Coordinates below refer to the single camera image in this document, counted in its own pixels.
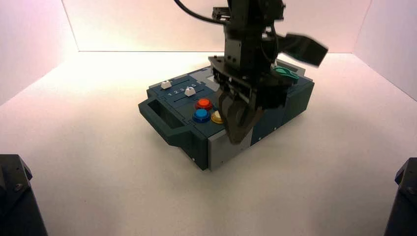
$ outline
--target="black metal bracket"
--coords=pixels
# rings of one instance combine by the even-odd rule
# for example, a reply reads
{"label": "black metal bracket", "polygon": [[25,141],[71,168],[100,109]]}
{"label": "black metal bracket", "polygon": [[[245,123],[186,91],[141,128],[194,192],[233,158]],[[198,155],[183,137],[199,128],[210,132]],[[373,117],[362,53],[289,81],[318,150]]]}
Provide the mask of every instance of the black metal bracket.
{"label": "black metal bracket", "polygon": [[395,176],[397,195],[385,236],[417,236],[417,158],[410,158]]}
{"label": "black metal bracket", "polygon": [[1,236],[47,236],[31,179],[32,173],[19,155],[0,155]]}

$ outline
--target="blue button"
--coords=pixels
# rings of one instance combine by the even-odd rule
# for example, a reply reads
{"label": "blue button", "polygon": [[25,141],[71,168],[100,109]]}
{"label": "blue button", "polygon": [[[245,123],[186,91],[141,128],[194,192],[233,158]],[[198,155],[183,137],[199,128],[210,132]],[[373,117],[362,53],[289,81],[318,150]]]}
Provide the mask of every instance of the blue button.
{"label": "blue button", "polygon": [[193,115],[193,120],[198,123],[204,123],[210,120],[210,114],[205,109],[198,109]]}

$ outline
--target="gray panel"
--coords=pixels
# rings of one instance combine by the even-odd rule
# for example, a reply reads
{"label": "gray panel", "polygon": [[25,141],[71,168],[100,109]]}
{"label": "gray panel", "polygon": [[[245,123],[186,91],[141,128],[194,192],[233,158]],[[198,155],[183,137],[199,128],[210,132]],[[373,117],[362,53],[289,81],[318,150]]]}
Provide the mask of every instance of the gray panel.
{"label": "gray panel", "polygon": [[206,84],[207,87],[209,87],[211,90],[216,92],[219,89],[219,84],[209,79],[211,76],[213,76],[213,72],[210,67],[207,67],[207,70],[200,70],[194,73],[189,74],[189,76],[196,79],[199,83],[203,82]]}
{"label": "gray panel", "polygon": [[239,145],[233,145],[227,137],[226,130],[208,138],[208,168],[214,170],[250,147],[253,129]]}

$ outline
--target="handle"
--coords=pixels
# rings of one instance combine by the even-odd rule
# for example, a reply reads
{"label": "handle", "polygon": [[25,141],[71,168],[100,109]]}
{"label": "handle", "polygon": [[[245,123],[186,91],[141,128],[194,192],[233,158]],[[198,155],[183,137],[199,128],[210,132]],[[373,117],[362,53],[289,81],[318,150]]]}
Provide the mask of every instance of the handle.
{"label": "handle", "polygon": [[145,117],[145,119],[169,145],[175,147],[184,147],[184,145],[187,145],[187,140],[189,140],[192,136],[190,127],[184,125],[173,113],[170,113],[172,118],[177,119],[177,124],[181,125],[180,127],[172,128],[150,106],[152,102],[159,103],[162,109],[166,109],[169,112],[169,109],[164,107],[164,105],[160,103],[155,97],[151,97],[139,104],[139,111]]}

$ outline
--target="round button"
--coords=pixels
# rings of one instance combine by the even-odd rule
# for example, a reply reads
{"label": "round button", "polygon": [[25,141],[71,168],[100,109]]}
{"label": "round button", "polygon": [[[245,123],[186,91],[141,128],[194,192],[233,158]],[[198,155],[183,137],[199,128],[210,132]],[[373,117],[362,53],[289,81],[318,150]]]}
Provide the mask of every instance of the round button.
{"label": "round button", "polygon": [[207,98],[202,98],[198,100],[198,102],[195,105],[196,109],[206,109],[207,111],[211,110],[213,108],[213,104],[210,102]]}
{"label": "round button", "polygon": [[219,111],[215,111],[213,114],[211,114],[211,121],[216,124],[223,124],[223,120],[221,119]]}
{"label": "round button", "polygon": [[205,109],[198,109],[193,115],[193,120],[198,123],[204,123],[210,120],[210,114]]}

